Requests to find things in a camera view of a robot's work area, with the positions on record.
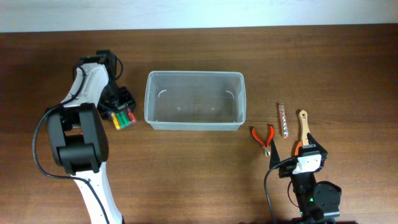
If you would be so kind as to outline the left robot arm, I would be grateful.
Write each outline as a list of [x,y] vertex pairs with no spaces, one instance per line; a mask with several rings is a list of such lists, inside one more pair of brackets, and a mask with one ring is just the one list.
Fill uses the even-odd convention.
[[116,83],[123,70],[110,50],[80,58],[67,96],[41,119],[53,159],[64,168],[63,179],[76,183],[92,223],[124,223],[107,177],[109,143],[102,124],[111,121],[120,130],[136,122],[134,98]]

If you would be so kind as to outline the small red cutting pliers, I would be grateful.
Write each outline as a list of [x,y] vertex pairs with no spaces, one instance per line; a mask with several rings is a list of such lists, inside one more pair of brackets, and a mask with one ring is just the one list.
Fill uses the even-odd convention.
[[261,145],[262,149],[264,150],[265,156],[271,155],[271,141],[273,140],[275,131],[273,125],[268,125],[268,133],[265,139],[261,139],[257,134],[255,128],[253,126],[250,127],[250,133],[252,137]]

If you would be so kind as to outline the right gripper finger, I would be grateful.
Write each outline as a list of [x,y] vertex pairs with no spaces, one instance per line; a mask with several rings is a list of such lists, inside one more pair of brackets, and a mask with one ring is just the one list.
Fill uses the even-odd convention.
[[269,143],[269,149],[271,151],[269,168],[272,169],[280,163],[280,157],[273,139]]
[[310,134],[307,133],[308,137],[308,148],[309,149],[314,149],[319,152],[325,152],[325,149],[315,140],[315,138]]

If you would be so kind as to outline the wooden handle orange scraper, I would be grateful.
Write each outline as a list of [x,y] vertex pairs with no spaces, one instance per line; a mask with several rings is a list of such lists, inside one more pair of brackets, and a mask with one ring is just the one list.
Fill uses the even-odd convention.
[[307,134],[310,132],[310,130],[308,127],[307,112],[305,110],[301,110],[298,114],[298,118],[299,118],[300,127],[301,127],[301,137],[300,137],[300,141],[297,143],[296,148],[295,148],[295,153],[294,153],[295,156],[297,156],[299,154],[300,147],[309,145]]

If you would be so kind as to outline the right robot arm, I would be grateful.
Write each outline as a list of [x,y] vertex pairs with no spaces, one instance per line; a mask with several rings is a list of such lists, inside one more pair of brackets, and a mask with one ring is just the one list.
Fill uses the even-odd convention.
[[298,154],[270,166],[264,177],[264,190],[272,217],[276,223],[267,187],[267,178],[273,170],[279,171],[279,177],[290,178],[297,199],[300,216],[293,218],[292,223],[334,223],[340,216],[340,199],[342,190],[329,182],[317,182],[315,173],[319,172],[326,161],[328,152],[313,138],[310,133],[308,145],[299,147]]

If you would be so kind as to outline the clear case coloured screwdrivers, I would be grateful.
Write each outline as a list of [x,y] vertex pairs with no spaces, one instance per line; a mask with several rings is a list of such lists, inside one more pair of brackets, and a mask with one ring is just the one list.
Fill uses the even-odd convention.
[[134,116],[133,110],[130,108],[127,108],[122,111],[118,111],[116,113],[110,112],[109,115],[110,115],[111,121],[114,124],[114,127],[117,130],[127,128],[130,125],[133,125],[137,122],[137,119]]

